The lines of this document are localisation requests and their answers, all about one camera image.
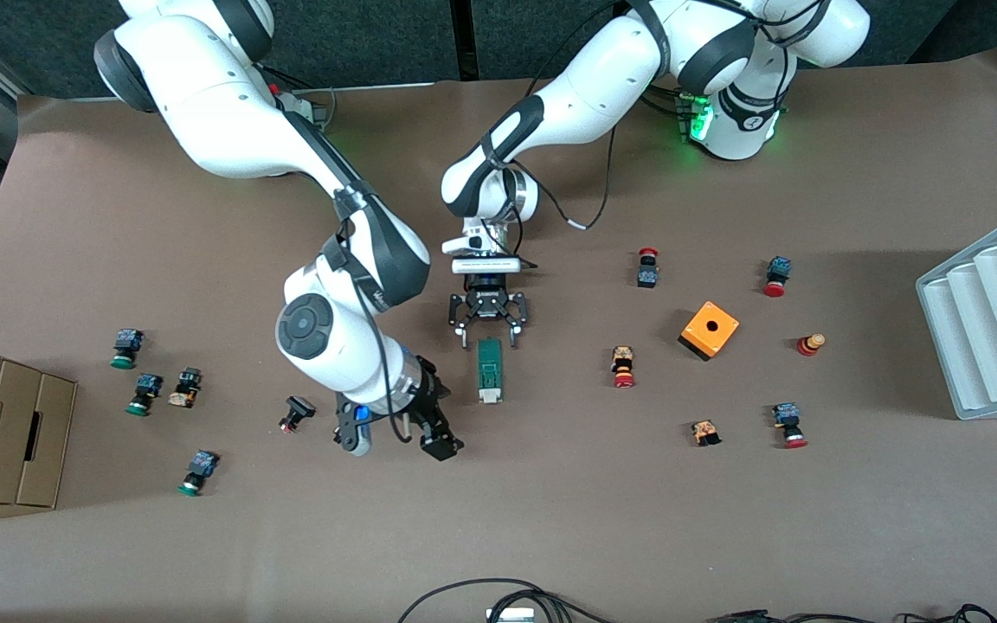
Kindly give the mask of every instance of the green led light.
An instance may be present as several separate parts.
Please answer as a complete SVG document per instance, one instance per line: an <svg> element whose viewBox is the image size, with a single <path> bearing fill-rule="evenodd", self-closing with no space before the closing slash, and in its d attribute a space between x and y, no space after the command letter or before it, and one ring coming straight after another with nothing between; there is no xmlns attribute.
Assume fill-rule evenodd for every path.
<svg viewBox="0 0 997 623"><path fill-rule="evenodd" d="M696 104L701 104L701 110L691 122L691 139L693 141L704 141L705 134L710 130L710 122L713 121L713 106L710 106L708 99L696 98Z"/></svg>
<svg viewBox="0 0 997 623"><path fill-rule="evenodd" d="M775 136L776 121L779 121L779 111L775 111L775 114L772 115L772 124L768 126L768 135L767 137L764 137L764 141L767 141L768 138L772 138Z"/></svg>

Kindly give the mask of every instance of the cardboard drawer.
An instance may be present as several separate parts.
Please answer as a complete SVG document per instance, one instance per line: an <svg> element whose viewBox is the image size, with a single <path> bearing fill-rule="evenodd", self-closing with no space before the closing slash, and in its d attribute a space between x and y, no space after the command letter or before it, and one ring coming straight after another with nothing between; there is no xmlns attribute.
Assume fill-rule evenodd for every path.
<svg viewBox="0 0 997 623"><path fill-rule="evenodd" d="M25 445L41 387L41 372L20 363L0 369L0 504L13 504L25 460Z"/></svg>
<svg viewBox="0 0 997 623"><path fill-rule="evenodd" d="M74 400L74 382L41 375L32 420L35 427L29 431L21 485L17 488L18 504L48 508L56 505Z"/></svg>

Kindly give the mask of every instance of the table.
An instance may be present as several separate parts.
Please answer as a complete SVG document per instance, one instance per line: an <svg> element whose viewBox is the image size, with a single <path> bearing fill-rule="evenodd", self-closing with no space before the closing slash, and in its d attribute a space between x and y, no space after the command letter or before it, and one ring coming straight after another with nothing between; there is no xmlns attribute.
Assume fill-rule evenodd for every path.
<svg viewBox="0 0 997 623"><path fill-rule="evenodd" d="M330 138L418 229L427 290L380 325L430 358L467 447L439 464L373 427L331 442L332 398L278 354L282 280L336 227L301 177L199 170L161 119L120 103L21 101L0 190L0 352L78 378L60 509L0 521L3 620L392 620L419 594L511 575L615 620L705 620L749 607L888 620L974 601L997 614L997 421L955 421L914 279L997 225L997 52L933 66L803 72L763 153L717 161L675 119L618 126L601 225L542 206L511 280L529 297L504 352L501 406L475 398L474 352L446 323L459 233L439 184L525 87L439 83L340 94ZM586 221L605 141L524 162ZM660 284L634 284L660 249ZM776 254L783 299L759 294ZM723 354L676 343L716 301ZM108 367L115 331L147 343ZM473 338L503 336L495 324ZM816 358L793 340L824 332ZM615 344L637 386L612 387ZM136 372L204 370L194 410L124 414ZM299 434L288 395L321 410ZM783 450L793 400L810 446ZM712 418L715 448L689 443ZM175 491L222 455L201 499ZM503 588L464 588L417 620L481 620Z"/></svg>

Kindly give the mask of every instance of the orange box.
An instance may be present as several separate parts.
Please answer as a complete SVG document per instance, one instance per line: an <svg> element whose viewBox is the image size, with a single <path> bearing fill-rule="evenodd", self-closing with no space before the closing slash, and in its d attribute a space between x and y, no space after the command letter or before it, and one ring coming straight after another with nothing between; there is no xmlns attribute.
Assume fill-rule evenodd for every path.
<svg viewBox="0 0 997 623"><path fill-rule="evenodd" d="M709 362L728 342L740 323L721 307L705 301L703 308L679 334L679 343L690 348L704 362Z"/></svg>

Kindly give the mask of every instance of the wall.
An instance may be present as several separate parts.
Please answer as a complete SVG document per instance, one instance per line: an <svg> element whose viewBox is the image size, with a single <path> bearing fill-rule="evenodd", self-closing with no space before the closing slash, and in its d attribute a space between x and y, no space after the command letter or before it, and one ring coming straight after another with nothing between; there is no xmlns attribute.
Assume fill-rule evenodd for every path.
<svg viewBox="0 0 997 623"><path fill-rule="evenodd" d="M450 3L458 0L269 0L276 41L268 64L316 87L455 80ZM873 20L851 66L904 63L955 0L862 0ZM471 0L479 77L523 78L601 0ZM558 74L608 15L578 33L546 75ZM116 0L0 3L0 56L38 94L107 95L93 43L124 17Z"/></svg>
<svg viewBox="0 0 997 623"><path fill-rule="evenodd" d="M453 80L447 0L269 0L276 17L269 66L315 87ZM33 92L110 95L92 60L95 40L125 21L116 0L0 3L0 58Z"/></svg>

